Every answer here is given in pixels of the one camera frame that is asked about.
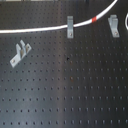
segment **metal clamp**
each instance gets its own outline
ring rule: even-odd
[[[112,31],[112,35],[114,38],[120,37],[118,32],[118,19],[116,15],[111,15],[110,18],[108,18],[108,22]]]
[[[19,46],[19,44],[16,44],[16,52],[17,54],[10,60],[10,63],[12,65],[12,67],[14,68],[32,49],[31,46],[29,44],[27,44],[25,46],[25,43],[21,40],[20,41],[21,47]]]
[[[67,28],[67,37],[69,39],[73,39],[73,16],[68,16],[67,17],[67,22],[68,22],[68,28]]]

